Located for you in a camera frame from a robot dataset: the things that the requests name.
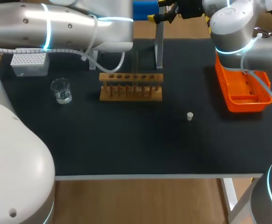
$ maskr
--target orange basket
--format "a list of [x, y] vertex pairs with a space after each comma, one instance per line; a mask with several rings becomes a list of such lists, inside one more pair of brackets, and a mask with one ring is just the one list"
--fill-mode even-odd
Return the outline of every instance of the orange basket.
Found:
[[[225, 102], [231, 112], [259, 112], [272, 103], [272, 97], [253, 76], [224, 69], [218, 55], [215, 68]], [[271, 87], [265, 72], [255, 73], [269, 88]]]

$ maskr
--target clear water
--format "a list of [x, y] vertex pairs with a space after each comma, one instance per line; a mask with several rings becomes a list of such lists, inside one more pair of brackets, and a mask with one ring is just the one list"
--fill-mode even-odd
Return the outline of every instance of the clear water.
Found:
[[56, 99], [60, 104], [68, 104], [72, 100], [72, 94], [70, 91], [62, 91], [56, 95]]

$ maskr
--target wooden test tube rack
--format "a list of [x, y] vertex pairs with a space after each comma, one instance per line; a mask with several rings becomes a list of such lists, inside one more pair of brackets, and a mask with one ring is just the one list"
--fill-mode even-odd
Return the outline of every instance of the wooden test tube rack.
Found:
[[100, 73], [100, 101], [162, 101], [163, 74]]

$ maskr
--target black tabletop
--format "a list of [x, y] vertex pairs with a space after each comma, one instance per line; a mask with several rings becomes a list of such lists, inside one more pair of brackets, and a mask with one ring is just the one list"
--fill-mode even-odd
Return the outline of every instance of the black tabletop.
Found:
[[[153, 41], [134, 46], [139, 72], [156, 72]], [[51, 54], [47, 77], [16, 77], [11, 57], [3, 55], [0, 78], [19, 118], [51, 151], [58, 176], [250, 174], [272, 164], [272, 105], [228, 111], [211, 40], [165, 40], [162, 102], [100, 102], [99, 72], [76, 55]], [[131, 58], [128, 52], [121, 72], [131, 72]], [[112, 69], [119, 59], [104, 54], [99, 62]], [[68, 105], [50, 90], [57, 77], [71, 82]]]

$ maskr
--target cable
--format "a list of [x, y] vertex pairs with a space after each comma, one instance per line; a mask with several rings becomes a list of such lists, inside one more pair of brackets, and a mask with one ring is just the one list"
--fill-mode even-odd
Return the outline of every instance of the cable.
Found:
[[91, 48], [93, 48], [93, 44], [98, 33], [98, 18], [92, 14], [90, 14], [89, 16], [92, 16], [94, 18], [93, 36], [91, 38], [91, 41], [88, 45], [87, 50], [85, 51], [84, 55], [81, 57], [82, 61], [86, 61], [86, 55], [88, 55]]
[[[253, 42], [252, 42], [252, 45], [255, 43], [255, 41], [257, 41], [259, 38], [261, 38], [262, 37], [262, 34], [261, 33], [258, 33], [257, 34], [257, 37], [256, 38], [254, 38], [254, 40], [253, 40]], [[269, 87], [263, 82], [263, 80], [260, 78], [260, 77], [258, 77], [255, 73], [254, 73], [254, 71], [251, 71], [251, 70], [246, 70], [246, 69], [244, 69], [244, 67], [243, 67], [243, 64], [244, 64], [244, 58], [245, 58], [245, 55], [246, 55], [246, 53], [247, 53], [247, 51], [249, 51], [249, 49], [252, 47], [252, 45], [247, 49], [247, 50], [245, 50], [244, 52], [243, 52], [243, 54], [242, 54], [242, 57], [241, 57], [241, 62], [240, 62], [240, 68], [241, 68], [241, 70], [243, 71], [243, 72], [248, 72], [248, 74], [250, 74], [250, 75], [252, 75], [261, 85], [262, 85], [262, 87], [270, 94], [270, 96], [272, 97], [272, 91], [269, 89]]]
[[[31, 50], [21, 50], [21, 49], [3, 49], [0, 48], [0, 53], [3, 54], [42, 54], [42, 53], [70, 53], [70, 54], [76, 54], [80, 56], [85, 56], [85, 54], [78, 50], [72, 50], [72, 49], [31, 49]], [[92, 61], [99, 69], [106, 73], [114, 73], [120, 69], [120, 67], [123, 64], [124, 58], [125, 58], [125, 52], [122, 53], [121, 60], [118, 64], [118, 66], [113, 70], [105, 69], [103, 66], [101, 66], [99, 63], [97, 63], [92, 57], [89, 55], [86, 55], [87, 59]]]
[[270, 94], [270, 96], [272, 97], [272, 91], [269, 89], [269, 87], [261, 80], [261, 78], [260, 77], [258, 77], [255, 73], [254, 73], [254, 71], [248, 71], [248, 73], [250, 74], [250, 75], [252, 75], [262, 86], [263, 86], [263, 88]]
[[94, 44], [94, 41], [95, 41], [95, 38], [96, 38], [96, 35], [97, 35], [97, 32], [98, 32], [98, 19], [97, 19], [97, 17], [95, 15], [90, 15], [90, 16], [92, 16], [94, 18], [93, 36], [92, 36], [92, 39], [91, 39], [85, 53], [83, 51], [78, 51], [78, 50], [73, 50], [73, 49], [25, 49], [25, 50], [21, 50], [21, 49], [3, 49], [3, 48], [0, 48], [0, 54], [2, 54], [2, 53], [3, 54], [71, 53], [71, 54], [80, 55], [81, 59], [83, 61], [88, 59], [89, 61], [94, 63], [96, 65], [96, 67], [98, 67], [100, 70], [102, 70], [102, 71], [104, 71], [106, 73], [117, 72], [121, 68], [121, 66], [123, 64], [123, 61], [124, 61], [124, 58], [125, 58], [125, 52], [122, 52], [120, 62], [116, 66], [116, 68], [113, 69], [113, 70], [105, 69], [96, 60], [94, 60], [92, 57], [90, 57], [88, 55], [91, 48], [93, 47], [93, 44]]

